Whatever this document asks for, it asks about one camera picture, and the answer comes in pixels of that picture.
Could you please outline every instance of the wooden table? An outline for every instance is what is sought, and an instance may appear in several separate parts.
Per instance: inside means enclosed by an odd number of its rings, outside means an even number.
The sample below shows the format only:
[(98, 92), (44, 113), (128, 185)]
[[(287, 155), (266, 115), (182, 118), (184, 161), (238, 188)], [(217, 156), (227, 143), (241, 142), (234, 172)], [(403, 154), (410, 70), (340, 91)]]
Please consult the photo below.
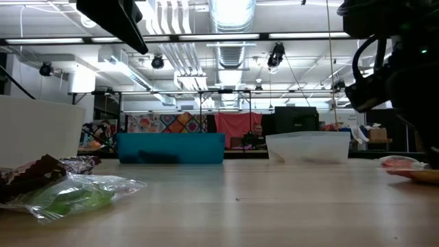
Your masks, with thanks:
[(387, 175), (376, 161), (148, 167), (104, 161), (95, 173), (148, 187), (44, 226), (0, 211), (0, 246), (439, 246), (439, 187)]

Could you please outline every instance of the black camera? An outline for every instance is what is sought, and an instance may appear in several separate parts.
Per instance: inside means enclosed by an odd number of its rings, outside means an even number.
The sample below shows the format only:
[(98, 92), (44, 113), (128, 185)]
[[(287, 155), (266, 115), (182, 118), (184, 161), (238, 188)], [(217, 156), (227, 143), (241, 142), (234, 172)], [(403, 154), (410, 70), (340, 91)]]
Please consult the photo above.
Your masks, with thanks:
[(274, 46), (273, 52), (270, 54), (268, 58), (267, 65), (269, 68), (274, 68), (280, 65), (282, 62), (283, 56), (285, 55), (285, 48), (283, 43), (276, 43)]
[(154, 59), (151, 62), (151, 66), (154, 69), (162, 69), (165, 66), (165, 61), (163, 61), (163, 57), (161, 55), (155, 55)]
[(54, 68), (52, 68), (51, 62), (43, 62), (40, 68), (40, 75), (42, 76), (52, 76), (54, 74)]

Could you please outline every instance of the ceiling light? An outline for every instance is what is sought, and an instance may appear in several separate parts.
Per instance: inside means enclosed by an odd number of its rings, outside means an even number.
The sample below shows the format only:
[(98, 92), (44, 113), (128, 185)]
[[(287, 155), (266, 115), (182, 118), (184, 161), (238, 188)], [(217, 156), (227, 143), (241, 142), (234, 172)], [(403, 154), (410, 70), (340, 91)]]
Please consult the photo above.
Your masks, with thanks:
[(46, 45), (46, 44), (79, 44), (84, 41), (82, 38), (20, 38), (20, 39), (6, 39), (10, 45)]
[(157, 91), (160, 94), (198, 94), (198, 91)]
[(171, 38), (169, 36), (144, 36), (143, 40), (145, 42), (155, 42), (155, 41), (169, 41)]
[(144, 95), (144, 94), (152, 94), (151, 91), (145, 91), (145, 92), (122, 92), (123, 95)]
[[(256, 3), (257, 6), (286, 6), (286, 5), (302, 5), (300, 1), (263, 1)], [(326, 2), (308, 1), (306, 5), (327, 6)], [(329, 7), (339, 7), (341, 3), (328, 3)]]
[[(331, 32), (331, 38), (349, 38), (345, 32)], [(268, 38), (329, 38), (328, 32), (309, 32), (309, 33), (286, 33), (286, 34), (269, 34)]]
[(122, 42), (116, 37), (106, 37), (106, 38), (91, 38), (91, 40), (95, 43), (115, 43)]
[(46, 1), (0, 1), (0, 5), (47, 5)]
[(207, 44), (206, 47), (255, 47), (255, 43), (241, 43), (241, 44), (230, 44), (230, 43), (216, 43)]
[(259, 34), (206, 34), (180, 35), (180, 40), (252, 40), (259, 39)]

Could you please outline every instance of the green object in plastic bag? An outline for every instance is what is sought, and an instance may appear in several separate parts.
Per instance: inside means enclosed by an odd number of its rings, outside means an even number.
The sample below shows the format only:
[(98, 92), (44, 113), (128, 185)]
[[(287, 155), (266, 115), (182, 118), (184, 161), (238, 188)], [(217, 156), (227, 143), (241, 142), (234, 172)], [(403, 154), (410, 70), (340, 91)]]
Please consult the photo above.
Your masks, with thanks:
[(146, 187), (145, 183), (117, 176), (70, 174), (36, 191), (0, 204), (0, 208), (26, 208), (40, 223), (90, 211)]

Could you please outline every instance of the red fabric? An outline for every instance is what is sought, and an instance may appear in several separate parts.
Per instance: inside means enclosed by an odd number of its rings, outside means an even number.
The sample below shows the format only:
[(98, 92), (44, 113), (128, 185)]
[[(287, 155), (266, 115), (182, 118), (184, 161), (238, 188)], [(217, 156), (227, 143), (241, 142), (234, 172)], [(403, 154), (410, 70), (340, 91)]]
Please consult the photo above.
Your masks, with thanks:
[[(252, 125), (260, 124), (261, 120), (261, 114), (252, 113)], [(217, 132), (226, 134), (226, 148), (230, 147), (231, 137), (243, 137), (244, 134), (252, 130), (252, 126), (250, 126), (250, 113), (218, 113), (215, 115), (215, 123), (217, 125)]]

